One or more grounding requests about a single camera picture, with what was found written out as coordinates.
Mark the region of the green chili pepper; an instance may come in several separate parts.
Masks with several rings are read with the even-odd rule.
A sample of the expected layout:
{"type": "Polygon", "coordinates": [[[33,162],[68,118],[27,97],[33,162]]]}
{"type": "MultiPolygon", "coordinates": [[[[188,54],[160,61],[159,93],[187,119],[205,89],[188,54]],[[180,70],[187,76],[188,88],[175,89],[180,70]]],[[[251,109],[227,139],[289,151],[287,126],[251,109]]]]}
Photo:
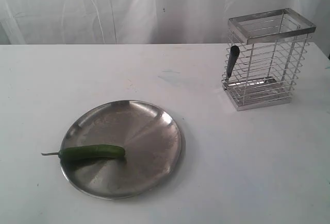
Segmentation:
{"type": "Polygon", "coordinates": [[[115,145],[88,145],[80,147],[68,147],[58,152],[41,153],[42,156],[57,156],[63,161],[80,161],[87,159],[121,159],[126,151],[123,147],[115,145]]]}

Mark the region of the black handled kitchen knife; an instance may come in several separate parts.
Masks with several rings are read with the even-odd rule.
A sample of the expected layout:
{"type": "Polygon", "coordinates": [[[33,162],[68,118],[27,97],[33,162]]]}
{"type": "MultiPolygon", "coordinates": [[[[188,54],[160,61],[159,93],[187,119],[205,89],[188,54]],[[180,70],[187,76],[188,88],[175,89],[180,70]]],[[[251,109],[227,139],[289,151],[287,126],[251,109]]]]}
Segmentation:
{"type": "MultiPolygon", "coordinates": [[[[223,83],[224,90],[227,90],[229,88],[229,79],[232,76],[234,66],[237,62],[237,59],[239,58],[239,55],[240,55],[239,47],[236,45],[233,45],[230,48],[230,53],[228,56],[226,74],[225,74],[225,79],[224,79],[224,83],[223,83]]],[[[266,77],[266,78],[259,79],[259,80],[255,79],[255,81],[261,81],[262,83],[269,83],[269,84],[276,83],[276,80],[272,77],[266,77]]]]}

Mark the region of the round stainless steel plate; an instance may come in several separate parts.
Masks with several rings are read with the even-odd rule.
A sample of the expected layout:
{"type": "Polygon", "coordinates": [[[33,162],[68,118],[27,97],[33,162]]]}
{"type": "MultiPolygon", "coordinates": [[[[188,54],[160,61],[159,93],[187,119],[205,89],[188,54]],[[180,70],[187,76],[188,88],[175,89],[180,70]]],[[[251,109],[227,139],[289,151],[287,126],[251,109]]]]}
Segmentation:
{"type": "Polygon", "coordinates": [[[162,108],[137,100],[119,100],[82,115],[68,129],[61,148],[110,144],[123,159],[61,161],[66,179],[97,198],[132,197],[163,183],[180,162],[185,138],[162,108]]]}

